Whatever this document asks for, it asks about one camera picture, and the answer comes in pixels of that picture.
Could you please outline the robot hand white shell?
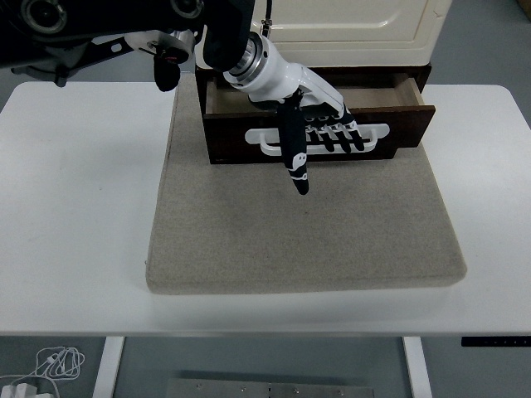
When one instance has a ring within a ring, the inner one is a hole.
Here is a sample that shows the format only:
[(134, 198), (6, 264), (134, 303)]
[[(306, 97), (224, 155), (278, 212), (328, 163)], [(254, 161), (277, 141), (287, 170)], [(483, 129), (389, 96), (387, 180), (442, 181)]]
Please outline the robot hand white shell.
[(286, 61), (264, 36), (251, 33), (242, 58), (223, 76), (255, 107), (275, 112), (281, 158), (299, 194), (309, 191), (307, 134), (328, 150), (334, 149), (332, 133), (344, 152), (364, 150), (343, 96), (306, 66)]

